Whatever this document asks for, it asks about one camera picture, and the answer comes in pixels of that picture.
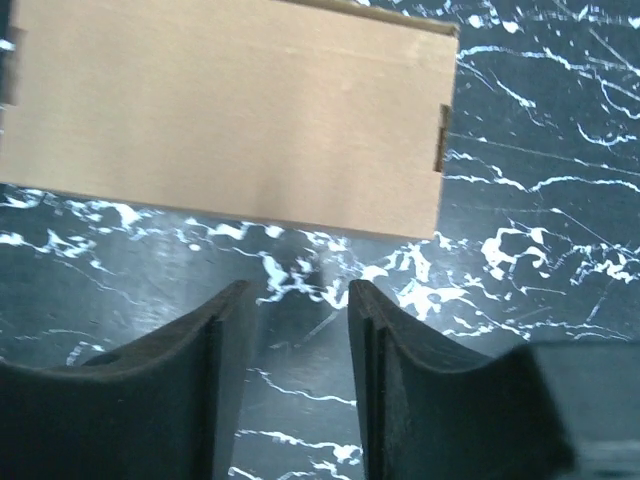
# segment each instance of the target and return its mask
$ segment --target marble floor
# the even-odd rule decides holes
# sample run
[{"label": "marble floor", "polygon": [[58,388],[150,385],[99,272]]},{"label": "marble floor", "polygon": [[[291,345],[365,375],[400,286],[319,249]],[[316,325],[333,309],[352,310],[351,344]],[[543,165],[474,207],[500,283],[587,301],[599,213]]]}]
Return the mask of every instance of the marble floor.
[{"label": "marble floor", "polygon": [[371,3],[461,25],[433,241],[283,230],[7,185],[0,357],[80,363],[234,279],[252,280],[260,335],[230,477],[361,480],[351,279],[374,280],[486,354],[540,339],[640,338],[640,3]]}]

